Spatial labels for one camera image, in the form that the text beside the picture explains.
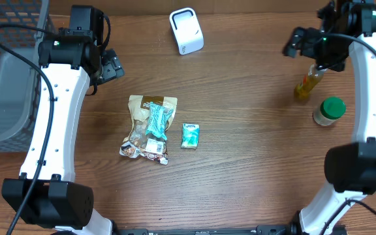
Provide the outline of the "yellow liquid bottle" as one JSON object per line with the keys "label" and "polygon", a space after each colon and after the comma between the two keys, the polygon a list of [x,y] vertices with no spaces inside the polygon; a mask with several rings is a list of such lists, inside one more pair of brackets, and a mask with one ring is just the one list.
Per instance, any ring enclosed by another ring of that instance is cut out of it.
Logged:
{"label": "yellow liquid bottle", "polygon": [[294,88],[294,96],[299,100],[306,100],[313,88],[322,80],[327,69],[319,70],[316,64],[311,65],[308,73]]}

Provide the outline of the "green lid jar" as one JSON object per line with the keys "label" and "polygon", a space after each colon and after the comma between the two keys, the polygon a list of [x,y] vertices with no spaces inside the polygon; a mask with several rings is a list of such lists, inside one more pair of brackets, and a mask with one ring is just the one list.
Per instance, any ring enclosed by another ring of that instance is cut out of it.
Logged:
{"label": "green lid jar", "polygon": [[313,111],[313,120],[321,126],[329,126],[346,112],[346,105],[339,97],[328,97]]}

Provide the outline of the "teal snack bar wrapper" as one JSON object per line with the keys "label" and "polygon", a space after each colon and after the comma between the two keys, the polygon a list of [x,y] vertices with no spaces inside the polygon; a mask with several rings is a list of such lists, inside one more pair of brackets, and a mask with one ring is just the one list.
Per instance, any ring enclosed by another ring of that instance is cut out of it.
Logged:
{"label": "teal snack bar wrapper", "polygon": [[174,110],[150,102],[149,112],[150,115],[148,119],[148,126],[146,128],[146,135],[152,134],[156,138],[167,140],[167,136],[165,134],[166,125],[168,120],[172,117]]}

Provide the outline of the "teal kleenex tissue pack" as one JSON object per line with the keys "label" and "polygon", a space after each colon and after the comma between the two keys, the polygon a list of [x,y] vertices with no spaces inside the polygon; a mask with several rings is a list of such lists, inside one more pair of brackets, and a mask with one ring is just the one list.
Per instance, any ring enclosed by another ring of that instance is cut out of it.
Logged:
{"label": "teal kleenex tissue pack", "polygon": [[200,126],[192,123],[182,125],[181,148],[196,149],[198,147]]}

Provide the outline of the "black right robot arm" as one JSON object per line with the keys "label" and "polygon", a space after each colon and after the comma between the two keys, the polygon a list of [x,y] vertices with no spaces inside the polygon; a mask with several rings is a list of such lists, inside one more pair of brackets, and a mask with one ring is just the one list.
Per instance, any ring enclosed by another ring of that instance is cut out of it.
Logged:
{"label": "black right robot arm", "polygon": [[355,121],[349,144],[328,150],[326,181],[311,203],[289,225],[260,225],[259,234],[345,234],[338,221],[376,192],[376,4],[331,1],[318,10],[321,26],[297,27],[283,54],[302,55],[318,70],[341,72],[352,61]]}

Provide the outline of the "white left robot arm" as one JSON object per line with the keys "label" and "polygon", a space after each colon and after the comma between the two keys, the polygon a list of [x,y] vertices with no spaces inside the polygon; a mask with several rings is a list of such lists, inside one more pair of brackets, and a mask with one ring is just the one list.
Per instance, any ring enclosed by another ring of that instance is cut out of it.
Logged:
{"label": "white left robot arm", "polygon": [[115,223],[94,207],[93,190],[75,181],[74,147],[82,103],[101,84],[125,72],[108,48],[110,21],[101,10],[74,5],[67,28],[44,32],[33,65],[41,80],[39,108],[19,176],[1,193],[12,220],[51,228],[56,234],[116,234]]}

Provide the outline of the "white barcode scanner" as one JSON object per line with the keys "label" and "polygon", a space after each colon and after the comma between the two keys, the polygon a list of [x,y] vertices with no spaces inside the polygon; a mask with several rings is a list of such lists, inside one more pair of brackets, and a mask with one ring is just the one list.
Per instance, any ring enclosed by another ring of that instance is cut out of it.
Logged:
{"label": "white barcode scanner", "polygon": [[192,8],[175,10],[170,14],[169,21],[180,55],[187,55],[204,47],[204,36]]}

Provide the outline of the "dark grey mesh basket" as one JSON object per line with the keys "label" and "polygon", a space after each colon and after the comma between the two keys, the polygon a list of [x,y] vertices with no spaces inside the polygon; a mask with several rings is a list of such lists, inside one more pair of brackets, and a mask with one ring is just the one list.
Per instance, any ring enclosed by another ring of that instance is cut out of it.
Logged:
{"label": "dark grey mesh basket", "polygon": [[[0,43],[37,63],[38,44],[43,34],[28,30],[38,27],[53,31],[49,2],[0,1]],[[0,152],[29,149],[40,100],[40,79],[29,65],[0,49]]]}

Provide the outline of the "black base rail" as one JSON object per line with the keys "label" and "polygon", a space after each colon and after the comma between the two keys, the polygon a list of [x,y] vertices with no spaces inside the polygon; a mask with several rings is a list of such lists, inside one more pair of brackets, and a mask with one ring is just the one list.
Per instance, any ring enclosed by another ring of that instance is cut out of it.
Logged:
{"label": "black base rail", "polygon": [[299,235],[295,225],[259,225],[256,228],[222,228],[199,230],[147,230],[113,228],[113,235]]}

